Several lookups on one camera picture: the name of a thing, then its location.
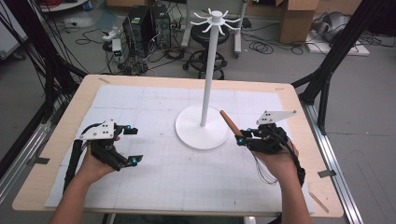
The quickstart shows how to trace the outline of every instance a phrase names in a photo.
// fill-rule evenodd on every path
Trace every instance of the wooden stick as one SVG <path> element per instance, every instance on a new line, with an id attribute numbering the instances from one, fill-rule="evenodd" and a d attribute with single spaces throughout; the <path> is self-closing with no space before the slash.
<path id="1" fill-rule="evenodd" d="M 242 135 L 241 131 L 236 127 L 236 125 L 233 123 L 233 121 L 228 117 L 228 115 L 224 112 L 224 110 L 220 110 L 221 116 L 224 118 L 225 122 L 227 123 L 228 127 L 230 127 L 231 131 L 233 131 L 233 134 L 237 136 L 244 136 Z"/>

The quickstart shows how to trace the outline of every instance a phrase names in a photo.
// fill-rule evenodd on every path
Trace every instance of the chair base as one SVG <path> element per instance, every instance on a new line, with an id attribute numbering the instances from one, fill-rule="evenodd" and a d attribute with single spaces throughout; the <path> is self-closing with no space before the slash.
<path id="1" fill-rule="evenodd" d="M 183 69 L 188 70 L 190 65 L 199 72 L 198 78 L 200 79 L 202 77 L 202 73 L 206 73 L 207 49 L 195 51 L 190 56 L 189 60 L 183 64 Z M 218 78 L 218 80 L 224 80 L 224 72 L 222 68 L 225 66 L 227 66 L 227 62 L 225 61 L 224 57 L 216 52 L 215 67 L 213 72 L 220 71 L 221 76 Z"/>

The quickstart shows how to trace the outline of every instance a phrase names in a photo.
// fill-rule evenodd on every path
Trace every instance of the stand base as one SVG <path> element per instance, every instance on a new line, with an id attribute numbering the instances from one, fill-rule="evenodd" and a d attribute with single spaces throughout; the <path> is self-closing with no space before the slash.
<path id="1" fill-rule="evenodd" d="M 176 120 L 176 132 L 185 144 L 197 149 L 211 149 L 223 144 L 229 134 L 227 123 L 219 110 L 207 109 L 206 126 L 201 127 L 202 106 L 191 105 Z"/>

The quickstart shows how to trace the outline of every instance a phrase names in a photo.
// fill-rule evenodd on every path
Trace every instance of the person's left hand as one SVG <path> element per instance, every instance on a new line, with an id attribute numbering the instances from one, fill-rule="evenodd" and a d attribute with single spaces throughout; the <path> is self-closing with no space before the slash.
<path id="1" fill-rule="evenodd" d="M 83 181 L 84 184 L 91 185 L 113 171 L 114 169 L 111 168 L 111 166 L 108 166 L 97 160 L 91 154 L 91 146 L 87 145 L 87 152 L 85 153 L 84 161 L 82 162 L 76 177 L 80 179 L 80 181 Z"/>

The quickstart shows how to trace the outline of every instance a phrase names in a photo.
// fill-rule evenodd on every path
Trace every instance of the gray floor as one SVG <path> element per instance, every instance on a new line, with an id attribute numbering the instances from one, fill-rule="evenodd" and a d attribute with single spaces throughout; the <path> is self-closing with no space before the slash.
<path id="1" fill-rule="evenodd" d="M 102 8 L 90 12 L 98 20 Z M 253 28 L 260 28 L 271 21 L 251 19 Z M 75 40 L 82 33 L 93 28 L 76 30 L 70 34 L 63 32 L 67 47 L 90 73 L 105 69 L 105 53 L 99 44 L 77 45 Z M 263 38 L 277 38 L 278 26 L 254 32 Z M 93 33 L 91 38 L 100 40 L 102 34 Z M 393 39 L 386 39 L 392 44 Z M 238 59 L 232 55 L 233 38 L 219 46 L 228 61 L 224 69 L 225 79 L 257 82 L 291 83 L 314 72 L 321 64 L 324 55 L 308 53 L 296 55 L 290 50 L 274 47 L 272 54 L 260 54 L 243 41 L 242 54 Z M 200 48 L 191 43 L 189 51 Z M 369 57 L 347 56 L 336 70 L 330 89 L 326 119 L 326 130 L 332 148 L 344 172 L 353 198 L 365 223 L 396 223 L 396 180 L 394 162 L 396 139 L 394 114 L 396 104 L 396 48 L 366 46 Z M 161 59 L 155 65 L 167 63 Z M 182 70 L 183 62 L 173 62 L 147 71 L 148 77 L 196 78 L 197 73 L 190 69 Z M 28 60 L 7 60 L 0 63 L 0 158 L 11 147 L 24 126 L 41 106 L 43 90 L 33 66 Z M 14 188 L 0 204 L 0 223 L 42 223 L 47 222 L 50 213 L 27 213 L 12 209 L 15 198 L 31 167 L 27 166 Z M 270 218 L 258 217 L 258 223 L 267 223 Z M 84 223 L 99 223 L 101 216 L 87 214 Z M 315 223 L 347 223 L 345 217 L 314 218 Z"/>

